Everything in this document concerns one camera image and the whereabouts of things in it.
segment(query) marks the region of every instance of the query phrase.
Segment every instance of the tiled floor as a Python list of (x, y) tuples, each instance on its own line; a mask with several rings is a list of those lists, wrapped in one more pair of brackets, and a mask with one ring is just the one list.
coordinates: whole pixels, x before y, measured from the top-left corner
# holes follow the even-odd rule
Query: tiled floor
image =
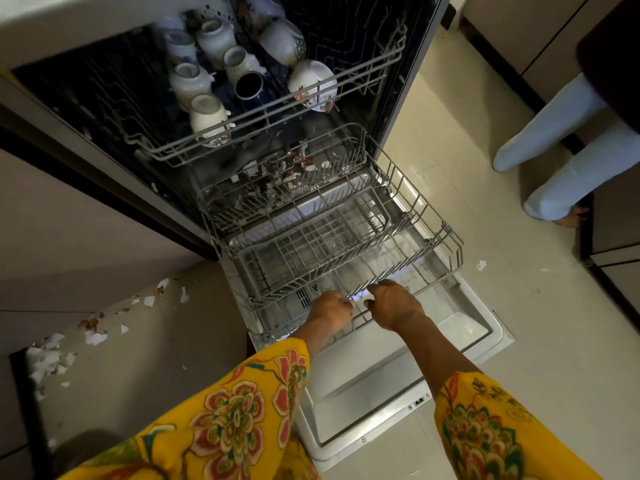
[[(460, 33), (439, 31), (385, 149), (462, 236), (463, 276), (516, 336), (482, 369), (603, 477), (636, 478), (640, 337), (574, 257), (573, 232), (520, 209), (522, 197), (568, 154), (558, 146), (504, 174), (490, 166), (496, 149), (531, 117)], [(482, 271), (479, 260), (486, 261)], [(187, 303), (179, 300), (183, 285)], [(65, 350), (82, 350), (91, 361), (79, 355), (66, 375), (43, 382), (45, 425), (60, 444), (87, 428), (133, 434), (243, 358), (242, 325), (215, 264), (180, 276), (153, 308), (140, 302), (114, 315), (123, 306), (106, 311), (101, 326), (109, 339), (100, 346), (87, 348), (81, 332), (69, 332)], [(124, 335), (121, 322), (130, 329)], [(98, 386), (84, 386), (97, 377)], [(454, 478), (433, 402), (324, 478)]]

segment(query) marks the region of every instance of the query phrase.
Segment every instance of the person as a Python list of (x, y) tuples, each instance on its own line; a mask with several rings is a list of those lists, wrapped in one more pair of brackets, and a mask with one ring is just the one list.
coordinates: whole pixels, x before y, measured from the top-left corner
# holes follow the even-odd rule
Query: person
[(587, 209), (577, 202), (640, 161), (640, 65), (629, 48), (640, 43), (640, 0), (623, 0), (578, 44), (582, 73), (498, 150), (493, 168), (506, 171), (545, 152), (605, 107), (620, 120), (574, 155), (523, 204), (536, 219), (577, 227)]
[[(369, 287), (373, 320), (404, 339), (435, 395), (435, 421), (460, 479), (600, 478), (497, 382), (457, 350), (403, 286)], [(293, 414), (315, 355), (351, 318), (336, 291), (317, 298), (292, 336), (253, 355), (139, 435), (64, 480), (318, 479)]]

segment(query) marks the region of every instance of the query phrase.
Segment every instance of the yellow floral sleeve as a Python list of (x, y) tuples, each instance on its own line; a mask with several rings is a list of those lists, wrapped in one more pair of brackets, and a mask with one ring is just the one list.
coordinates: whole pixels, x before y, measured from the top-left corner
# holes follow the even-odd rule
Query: yellow floral sleeve
[(479, 372), (455, 373), (435, 420), (460, 479), (599, 479), (527, 409)]
[(278, 342), (63, 479), (272, 480), (296, 446), (315, 478), (301, 445), (287, 447), (308, 366), (304, 341)]

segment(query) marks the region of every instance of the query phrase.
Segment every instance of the light blue pants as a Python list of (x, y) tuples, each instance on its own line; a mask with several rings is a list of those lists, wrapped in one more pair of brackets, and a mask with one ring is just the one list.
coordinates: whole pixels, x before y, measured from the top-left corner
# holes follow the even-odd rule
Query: light blue pants
[[(498, 150), (493, 168), (505, 171), (544, 153), (606, 106), (580, 74)], [(523, 209), (531, 217), (546, 221), (564, 217), (582, 197), (638, 161), (640, 134), (616, 122), (533, 192)]]

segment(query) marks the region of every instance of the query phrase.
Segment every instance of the dark clothing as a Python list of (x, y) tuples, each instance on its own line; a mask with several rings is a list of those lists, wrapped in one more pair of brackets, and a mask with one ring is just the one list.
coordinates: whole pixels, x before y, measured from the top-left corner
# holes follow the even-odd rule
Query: dark clothing
[(577, 48), (578, 63), (598, 95), (640, 133), (640, 0), (622, 0)]

